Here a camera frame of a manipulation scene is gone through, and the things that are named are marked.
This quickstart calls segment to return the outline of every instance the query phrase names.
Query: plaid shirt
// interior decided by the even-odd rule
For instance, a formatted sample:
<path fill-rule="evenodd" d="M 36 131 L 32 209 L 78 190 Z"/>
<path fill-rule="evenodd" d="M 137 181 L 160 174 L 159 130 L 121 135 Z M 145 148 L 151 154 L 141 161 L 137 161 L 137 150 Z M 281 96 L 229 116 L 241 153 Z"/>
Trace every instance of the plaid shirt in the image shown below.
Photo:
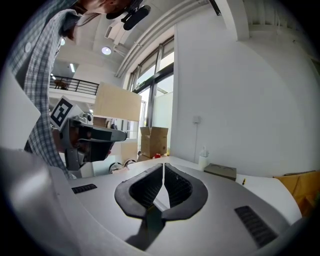
<path fill-rule="evenodd" d="M 24 26 L 8 57 L 13 75 L 23 83 L 25 94 L 41 113 L 28 139 L 30 149 L 48 165 L 62 169 L 68 179 L 73 175 L 60 158 L 50 126 L 49 83 L 61 33 L 80 18 L 75 10 L 67 9 L 74 3 L 75 0 L 46 2 Z"/>

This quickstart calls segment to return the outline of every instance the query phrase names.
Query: gray box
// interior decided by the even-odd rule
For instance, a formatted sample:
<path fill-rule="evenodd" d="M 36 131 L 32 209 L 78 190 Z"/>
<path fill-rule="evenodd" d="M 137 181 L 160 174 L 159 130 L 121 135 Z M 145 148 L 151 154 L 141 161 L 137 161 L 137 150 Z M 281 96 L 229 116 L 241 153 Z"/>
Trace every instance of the gray box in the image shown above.
<path fill-rule="evenodd" d="M 218 165 L 214 163 L 210 163 L 206 168 L 204 168 L 204 172 L 208 174 L 217 175 L 223 178 L 227 178 L 232 181 L 236 181 L 237 178 L 237 168 Z"/>

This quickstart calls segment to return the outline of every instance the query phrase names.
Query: person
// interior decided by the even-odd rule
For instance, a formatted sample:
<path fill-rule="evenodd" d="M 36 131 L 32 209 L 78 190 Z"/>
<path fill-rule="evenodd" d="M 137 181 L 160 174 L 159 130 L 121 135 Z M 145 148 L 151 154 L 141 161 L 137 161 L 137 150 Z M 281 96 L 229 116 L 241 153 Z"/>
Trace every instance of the person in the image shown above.
<path fill-rule="evenodd" d="M 62 37 L 74 39 L 77 26 L 83 26 L 100 14 L 124 12 L 135 0 L 48 0 L 30 18 L 8 55 L 7 66 L 23 88 L 40 117 L 25 147 L 48 165 L 65 167 L 55 146 L 49 116 L 49 83 Z"/>

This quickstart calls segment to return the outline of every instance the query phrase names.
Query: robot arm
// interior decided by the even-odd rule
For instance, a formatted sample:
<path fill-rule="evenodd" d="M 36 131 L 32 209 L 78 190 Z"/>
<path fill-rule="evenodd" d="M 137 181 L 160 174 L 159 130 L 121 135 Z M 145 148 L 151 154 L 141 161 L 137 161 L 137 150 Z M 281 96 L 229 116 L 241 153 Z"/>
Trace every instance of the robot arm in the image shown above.
<path fill-rule="evenodd" d="M 115 142 L 127 139 L 124 131 L 93 126 L 93 116 L 64 96 L 54 107 L 50 120 L 59 130 L 69 171 L 77 171 L 87 162 L 103 161 Z M 71 140 L 71 129 L 77 133 L 76 143 Z"/>

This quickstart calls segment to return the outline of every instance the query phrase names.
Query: white bottle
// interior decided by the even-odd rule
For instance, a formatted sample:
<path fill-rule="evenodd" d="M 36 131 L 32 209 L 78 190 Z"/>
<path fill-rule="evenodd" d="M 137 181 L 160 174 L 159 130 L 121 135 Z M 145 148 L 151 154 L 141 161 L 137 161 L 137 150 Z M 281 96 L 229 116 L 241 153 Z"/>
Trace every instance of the white bottle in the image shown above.
<path fill-rule="evenodd" d="M 203 149 L 200 151 L 200 154 L 199 154 L 199 163 L 198 163 L 199 170 L 202 172 L 208 166 L 208 156 L 209 156 L 209 152 L 206 149 L 206 146 L 203 146 Z"/>

